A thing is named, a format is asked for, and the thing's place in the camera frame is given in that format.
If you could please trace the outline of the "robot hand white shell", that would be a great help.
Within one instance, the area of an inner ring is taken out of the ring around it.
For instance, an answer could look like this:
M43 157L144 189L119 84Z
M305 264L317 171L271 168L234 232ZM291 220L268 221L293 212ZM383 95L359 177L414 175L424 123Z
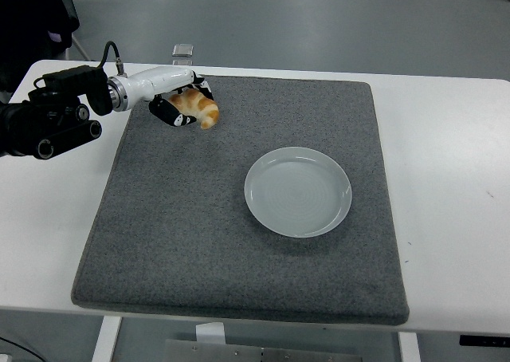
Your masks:
M142 71L122 80L119 93L122 109L147 101L150 112L172 127L197 122L209 129L220 116L207 81L190 69L159 66Z

